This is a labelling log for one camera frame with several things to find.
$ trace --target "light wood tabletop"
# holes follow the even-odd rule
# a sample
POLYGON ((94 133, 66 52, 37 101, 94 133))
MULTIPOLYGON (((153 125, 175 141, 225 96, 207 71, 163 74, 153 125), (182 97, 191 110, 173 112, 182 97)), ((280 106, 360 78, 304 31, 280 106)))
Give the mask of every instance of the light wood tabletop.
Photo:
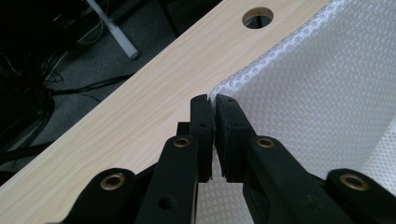
POLYGON ((1 187, 0 222, 59 222, 95 175, 155 163, 177 123, 189 121, 193 96, 209 94, 327 2, 223 0, 1 187), (242 18, 256 7, 274 18, 248 29, 242 18))

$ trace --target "white cloth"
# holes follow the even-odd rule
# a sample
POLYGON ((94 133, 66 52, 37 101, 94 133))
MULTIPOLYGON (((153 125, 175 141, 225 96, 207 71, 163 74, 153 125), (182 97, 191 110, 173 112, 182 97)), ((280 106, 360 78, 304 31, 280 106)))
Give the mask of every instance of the white cloth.
MULTIPOLYGON (((395 194, 395 22, 394 0, 331 1, 211 98, 235 98, 256 132, 280 140, 308 172, 354 169, 395 194)), ((241 185, 225 183, 217 160, 197 212, 197 223, 252 222, 241 185)))

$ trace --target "gray carpet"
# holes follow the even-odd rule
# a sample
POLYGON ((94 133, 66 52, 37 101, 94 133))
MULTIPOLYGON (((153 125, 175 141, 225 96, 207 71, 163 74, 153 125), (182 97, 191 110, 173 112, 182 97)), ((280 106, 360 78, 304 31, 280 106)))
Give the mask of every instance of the gray carpet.
MULTIPOLYGON (((182 5, 177 5, 176 1, 169 5, 169 11, 175 15, 176 25, 183 26, 180 28, 182 30, 203 15, 202 13, 190 13, 189 16, 189 10, 197 6, 203 6, 203 10, 207 10, 218 1, 207 0, 207 4, 196 0, 178 2, 182 5)), ((144 1, 143 4, 142 1, 129 0, 110 16, 133 42, 139 50, 140 56, 135 60, 128 59, 113 36, 105 29, 93 44, 79 46, 63 57, 55 67, 55 71, 62 76, 63 81, 51 84, 49 86, 51 89, 75 89, 108 78, 135 73, 176 39, 157 0, 144 1)), ((100 29, 97 29, 92 32, 86 36, 84 41, 95 37, 99 31, 100 29)), ((32 146, 51 142, 62 136, 120 84, 84 92, 84 95, 53 96, 54 112, 49 123, 32 146)), ((23 132, 19 137, 20 141, 26 138, 31 131, 28 129, 23 132)), ((0 170, 18 172, 34 157, 4 163, 0 166, 0 170)))

